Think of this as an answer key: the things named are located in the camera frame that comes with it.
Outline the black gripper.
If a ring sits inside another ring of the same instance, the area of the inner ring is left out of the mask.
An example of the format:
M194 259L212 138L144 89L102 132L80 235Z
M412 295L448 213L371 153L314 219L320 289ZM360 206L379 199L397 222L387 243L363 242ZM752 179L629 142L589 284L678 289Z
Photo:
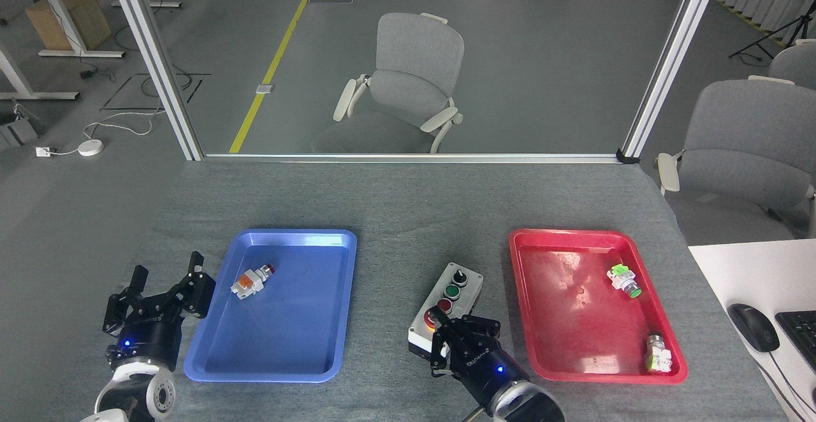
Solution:
M438 323L428 359L431 374L453 375L487 413L495 412L495 400L514 382L527 381L528 374L499 343L498 320L473 315L451 319L439 307L430 314ZM446 344L447 358L441 355Z
M104 332L117 337L117 343L105 351L112 370L131 362L148 362L170 372L176 370L182 310L204 319L215 292L216 281L202 271L203 264L202 254L193 251L186 276L169 289L169 297L154 295L147 299L142 292L149 271L136 265L130 285L108 297Z

